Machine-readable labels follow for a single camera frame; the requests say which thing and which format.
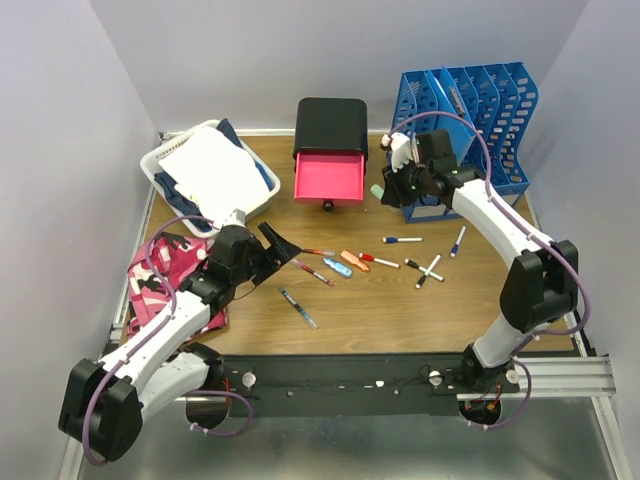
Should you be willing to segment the green correction tape dispenser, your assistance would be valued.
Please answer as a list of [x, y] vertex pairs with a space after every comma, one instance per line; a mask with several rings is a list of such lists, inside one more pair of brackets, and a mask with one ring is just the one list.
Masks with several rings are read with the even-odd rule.
[[384, 188], [382, 186], [374, 184], [371, 186], [370, 192], [378, 201], [382, 201], [384, 195]]

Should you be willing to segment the blue correction tape dispenser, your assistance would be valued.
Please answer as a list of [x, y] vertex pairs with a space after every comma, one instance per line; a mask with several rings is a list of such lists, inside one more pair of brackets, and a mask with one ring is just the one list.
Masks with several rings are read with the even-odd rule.
[[334, 260], [331, 257], [324, 257], [323, 263], [343, 278], [350, 278], [353, 275], [353, 271], [350, 267]]

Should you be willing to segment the pink drawer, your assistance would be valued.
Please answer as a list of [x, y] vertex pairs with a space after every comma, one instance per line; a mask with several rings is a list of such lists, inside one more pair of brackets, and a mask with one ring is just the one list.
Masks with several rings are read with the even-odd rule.
[[293, 198], [325, 211], [364, 199], [365, 155], [361, 152], [300, 151], [295, 159]]

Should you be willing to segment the blue file folder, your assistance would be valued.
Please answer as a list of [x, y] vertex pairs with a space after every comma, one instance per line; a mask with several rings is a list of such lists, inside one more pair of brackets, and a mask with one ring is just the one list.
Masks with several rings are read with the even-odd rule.
[[437, 115], [434, 127], [448, 132], [453, 153], [459, 164], [463, 163], [476, 135], [469, 126], [472, 123], [467, 105], [453, 75], [447, 68], [428, 70], [427, 79], [436, 97]]

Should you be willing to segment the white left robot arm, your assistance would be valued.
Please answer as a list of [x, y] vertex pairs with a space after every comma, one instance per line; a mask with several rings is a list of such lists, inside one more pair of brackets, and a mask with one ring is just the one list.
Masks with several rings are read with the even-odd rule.
[[238, 286], [258, 286], [301, 252], [268, 223], [263, 245], [241, 224], [225, 225], [207, 257], [170, 288], [161, 312], [128, 342], [70, 371], [58, 428], [81, 443], [86, 460], [103, 466], [135, 443], [147, 418], [182, 395], [209, 395], [222, 380], [213, 355], [179, 347], [233, 300]]

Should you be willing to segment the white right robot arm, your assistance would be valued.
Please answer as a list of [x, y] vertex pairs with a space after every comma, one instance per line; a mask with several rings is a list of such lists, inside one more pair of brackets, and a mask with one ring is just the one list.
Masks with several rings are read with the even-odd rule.
[[382, 170], [382, 204], [399, 208], [424, 195], [438, 198], [468, 220], [508, 268], [499, 316], [465, 349], [459, 370], [467, 389], [483, 391], [518, 350], [576, 307], [577, 249], [525, 221], [477, 167], [459, 165], [447, 131], [434, 130], [416, 141], [402, 133], [386, 134], [381, 147], [391, 155]]

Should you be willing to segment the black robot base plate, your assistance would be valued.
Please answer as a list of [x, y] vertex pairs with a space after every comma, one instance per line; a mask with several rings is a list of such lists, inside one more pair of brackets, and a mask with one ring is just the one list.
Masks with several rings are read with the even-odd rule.
[[503, 370], [469, 386], [459, 353], [227, 355], [222, 365], [231, 389], [264, 418], [456, 416], [466, 397], [520, 391]]

